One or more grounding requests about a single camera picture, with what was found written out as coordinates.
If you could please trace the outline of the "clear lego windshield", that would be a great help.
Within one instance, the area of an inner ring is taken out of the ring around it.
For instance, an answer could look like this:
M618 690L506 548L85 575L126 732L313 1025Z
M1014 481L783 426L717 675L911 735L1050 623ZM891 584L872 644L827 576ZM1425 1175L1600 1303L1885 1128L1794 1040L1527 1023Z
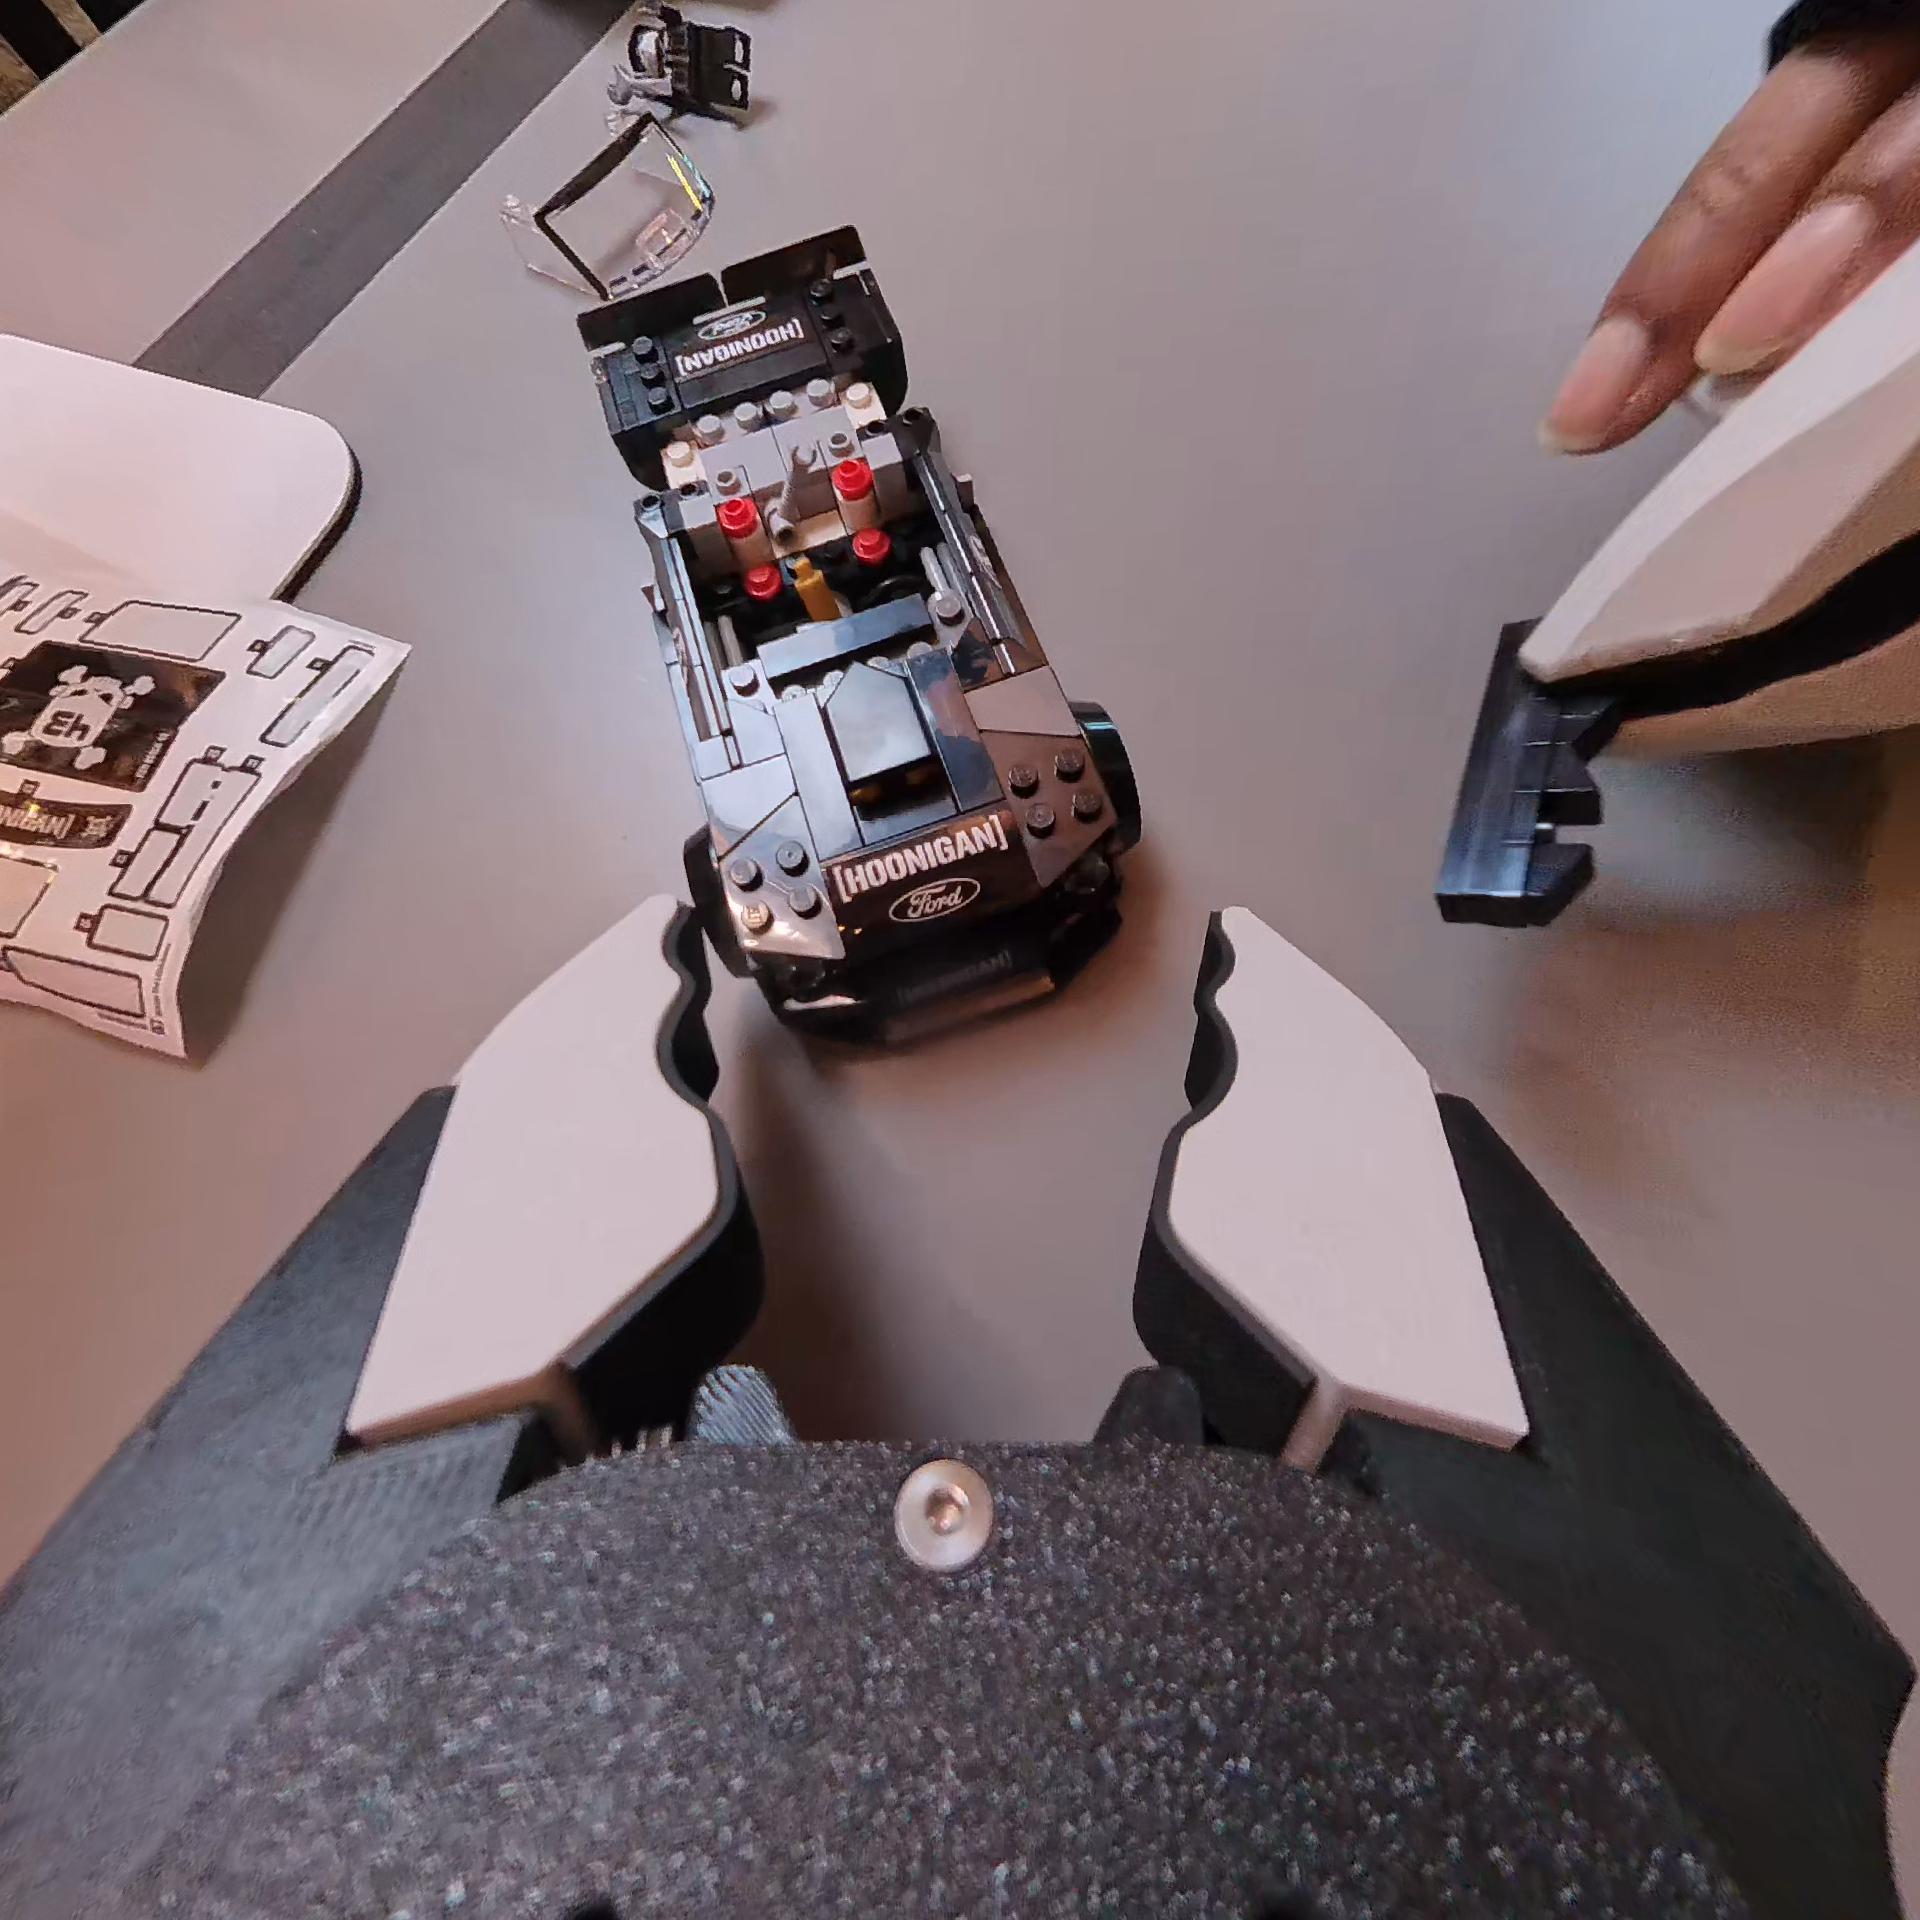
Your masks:
M593 305L631 297L673 271L706 233L713 187L650 112L550 194L504 197L498 220L520 265Z

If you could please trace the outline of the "white sticker sheet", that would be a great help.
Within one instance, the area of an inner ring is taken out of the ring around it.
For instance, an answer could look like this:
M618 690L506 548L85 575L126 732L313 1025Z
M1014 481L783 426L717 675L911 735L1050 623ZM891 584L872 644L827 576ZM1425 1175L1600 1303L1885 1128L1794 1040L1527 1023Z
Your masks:
M229 853L406 657L279 602L167 596L6 544L3 1003L185 1059L185 964Z

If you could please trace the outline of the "small black lego piece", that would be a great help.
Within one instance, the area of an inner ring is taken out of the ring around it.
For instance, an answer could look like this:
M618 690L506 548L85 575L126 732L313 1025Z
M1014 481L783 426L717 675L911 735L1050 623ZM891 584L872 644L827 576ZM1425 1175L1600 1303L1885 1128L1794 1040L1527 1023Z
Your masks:
M752 112L752 39L738 28L637 7L607 80L622 112L699 115L741 123Z

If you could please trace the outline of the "white tray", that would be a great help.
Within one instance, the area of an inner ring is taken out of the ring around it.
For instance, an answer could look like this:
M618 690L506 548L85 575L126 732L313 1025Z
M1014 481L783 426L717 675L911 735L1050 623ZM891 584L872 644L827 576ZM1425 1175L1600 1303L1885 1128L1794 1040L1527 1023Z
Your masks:
M358 474L314 417L2 339L3 537L144 585L281 600L346 527Z

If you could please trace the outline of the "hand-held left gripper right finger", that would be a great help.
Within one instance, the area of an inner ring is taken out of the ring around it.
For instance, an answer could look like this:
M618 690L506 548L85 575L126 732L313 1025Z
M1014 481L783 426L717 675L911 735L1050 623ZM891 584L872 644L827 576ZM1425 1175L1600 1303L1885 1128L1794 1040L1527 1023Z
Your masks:
M1353 1415L1528 1434L1433 1081L1365 1001L1231 906L1207 927L1185 1114L1136 1271L1207 1435L1317 1471Z

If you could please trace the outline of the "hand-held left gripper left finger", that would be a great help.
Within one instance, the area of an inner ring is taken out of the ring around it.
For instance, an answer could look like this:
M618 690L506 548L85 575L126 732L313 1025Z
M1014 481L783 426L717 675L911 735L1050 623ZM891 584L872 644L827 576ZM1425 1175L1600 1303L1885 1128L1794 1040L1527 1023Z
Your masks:
M457 1073L342 1431L535 1412L563 1455L679 1425L738 1339L738 1175L690 907L650 897Z

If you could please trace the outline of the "long black lego plate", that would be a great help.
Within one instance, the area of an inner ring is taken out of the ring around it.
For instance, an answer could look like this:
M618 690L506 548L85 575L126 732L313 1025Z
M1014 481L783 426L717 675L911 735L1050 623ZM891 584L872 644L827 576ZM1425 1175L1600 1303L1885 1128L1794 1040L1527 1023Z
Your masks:
M1619 703L1543 685L1519 666L1534 623L1502 627L1435 883L1441 922L1543 928L1591 883L1592 850L1559 836L1600 823L1591 761Z

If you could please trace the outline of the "person's right hand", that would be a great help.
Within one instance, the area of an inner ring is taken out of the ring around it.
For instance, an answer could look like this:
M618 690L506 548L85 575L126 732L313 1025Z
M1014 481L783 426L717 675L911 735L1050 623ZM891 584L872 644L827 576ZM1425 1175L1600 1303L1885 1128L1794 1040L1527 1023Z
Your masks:
M1623 265L1543 418L1631 442L1701 378L1758 378L1918 233L1915 4L1792 4L1767 72Z

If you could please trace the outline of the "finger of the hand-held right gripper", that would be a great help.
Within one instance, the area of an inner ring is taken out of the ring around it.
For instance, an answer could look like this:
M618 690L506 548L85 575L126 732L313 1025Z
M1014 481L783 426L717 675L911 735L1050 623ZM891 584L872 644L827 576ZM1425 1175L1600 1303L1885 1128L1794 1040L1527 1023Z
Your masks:
M1625 720L1619 760L1703 760L1915 730L1918 627L1727 705Z
M1616 529L1521 643L1536 681L1747 640L1915 532L1915 319L1835 319Z

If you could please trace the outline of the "black lego car model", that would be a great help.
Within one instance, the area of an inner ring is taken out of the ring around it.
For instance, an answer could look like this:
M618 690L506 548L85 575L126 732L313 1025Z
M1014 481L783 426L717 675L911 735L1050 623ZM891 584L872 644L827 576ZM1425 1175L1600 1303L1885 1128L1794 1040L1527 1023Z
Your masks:
M640 483L714 956L834 1040L1059 991L1120 927L1136 773L907 400L856 229L593 305L578 333Z

